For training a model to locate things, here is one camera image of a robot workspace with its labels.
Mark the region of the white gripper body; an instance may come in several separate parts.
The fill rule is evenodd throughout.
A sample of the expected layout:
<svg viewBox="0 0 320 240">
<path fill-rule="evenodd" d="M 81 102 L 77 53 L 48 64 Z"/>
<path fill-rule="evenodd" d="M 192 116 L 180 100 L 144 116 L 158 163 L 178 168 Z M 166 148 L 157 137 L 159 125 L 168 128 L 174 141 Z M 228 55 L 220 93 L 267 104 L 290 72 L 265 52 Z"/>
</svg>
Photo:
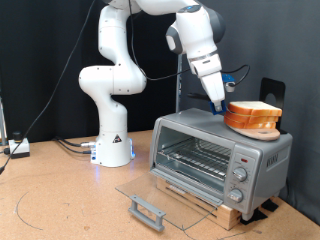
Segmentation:
<svg viewBox="0 0 320 240">
<path fill-rule="evenodd" d="M 200 76 L 200 81 L 205 92 L 212 102 L 220 103 L 225 99 L 222 74 L 220 72 L 202 74 Z"/>
</svg>

